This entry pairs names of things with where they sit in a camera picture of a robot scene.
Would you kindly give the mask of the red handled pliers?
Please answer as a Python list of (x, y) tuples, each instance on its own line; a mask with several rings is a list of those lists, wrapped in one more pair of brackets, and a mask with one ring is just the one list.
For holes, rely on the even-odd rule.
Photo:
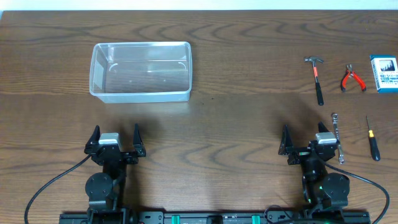
[(365, 82), (353, 70), (352, 64), (347, 64), (345, 75), (343, 76), (340, 83), (340, 88), (342, 92), (346, 91), (346, 84), (350, 78), (354, 79), (359, 84), (362, 92), (365, 92), (367, 90)]

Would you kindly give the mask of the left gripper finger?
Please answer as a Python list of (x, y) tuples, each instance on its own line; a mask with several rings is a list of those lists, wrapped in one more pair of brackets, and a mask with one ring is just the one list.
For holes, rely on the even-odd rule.
[(141, 139), (138, 124), (134, 125), (134, 134), (133, 134), (133, 142), (132, 143), (133, 143), (135, 150), (143, 150), (144, 144)]
[(89, 138), (88, 142), (86, 143), (86, 148), (90, 148), (93, 145), (97, 144), (99, 139), (100, 139), (101, 133), (100, 133), (100, 127), (98, 125), (95, 126), (93, 134)]

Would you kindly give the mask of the silver ratchet wrench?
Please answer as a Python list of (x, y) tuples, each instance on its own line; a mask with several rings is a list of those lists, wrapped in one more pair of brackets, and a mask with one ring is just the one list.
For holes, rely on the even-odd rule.
[[(337, 113), (333, 113), (331, 115), (332, 117), (332, 121), (333, 121), (333, 129), (334, 129), (334, 133), (335, 133), (335, 137), (338, 140), (338, 142), (340, 142), (340, 132), (338, 129), (338, 114)], [(340, 164), (344, 164), (345, 163), (345, 157), (344, 157), (344, 151), (342, 149), (341, 143), (338, 144), (338, 161)]]

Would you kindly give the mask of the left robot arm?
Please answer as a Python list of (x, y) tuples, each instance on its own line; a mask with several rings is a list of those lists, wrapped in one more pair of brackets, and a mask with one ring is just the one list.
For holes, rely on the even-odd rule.
[(85, 145), (84, 153), (101, 166), (101, 172), (93, 174), (85, 184), (89, 197), (88, 218), (84, 223), (134, 223), (136, 214), (123, 206), (123, 193), (126, 185), (128, 165), (146, 157), (146, 149), (139, 133), (139, 126), (134, 125), (132, 140), (133, 150), (122, 151), (118, 133), (100, 133), (96, 126)]

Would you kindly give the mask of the clear plastic storage container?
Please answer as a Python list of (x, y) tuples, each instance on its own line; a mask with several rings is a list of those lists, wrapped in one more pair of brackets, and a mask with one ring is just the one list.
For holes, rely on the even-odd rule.
[(114, 42), (93, 48), (89, 91), (103, 103), (188, 101), (192, 82), (189, 42)]

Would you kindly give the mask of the small hammer with black grip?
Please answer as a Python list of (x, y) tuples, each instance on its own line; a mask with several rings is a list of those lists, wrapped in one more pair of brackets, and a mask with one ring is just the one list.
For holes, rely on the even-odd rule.
[(312, 64), (313, 74), (314, 74), (314, 79), (315, 79), (315, 91), (317, 94), (317, 102), (318, 102), (319, 106), (323, 106), (324, 101), (323, 101), (321, 85), (320, 85), (320, 82), (318, 79), (317, 62), (323, 63), (324, 60), (322, 60), (320, 57), (316, 57), (316, 56), (305, 57), (303, 60), (304, 60), (304, 62), (308, 62), (308, 63)]

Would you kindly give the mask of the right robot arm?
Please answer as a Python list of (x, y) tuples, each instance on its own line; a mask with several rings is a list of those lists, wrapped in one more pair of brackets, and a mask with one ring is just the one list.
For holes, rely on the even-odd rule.
[(299, 165), (302, 169), (303, 195), (309, 203), (302, 212), (304, 218), (343, 219), (342, 208), (348, 205), (349, 178), (329, 173), (325, 165), (336, 156), (339, 143), (319, 122), (315, 139), (305, 147), (295, 147), (288, 127), (283, 127), (278, 154), (288, 157), (288, 165)]

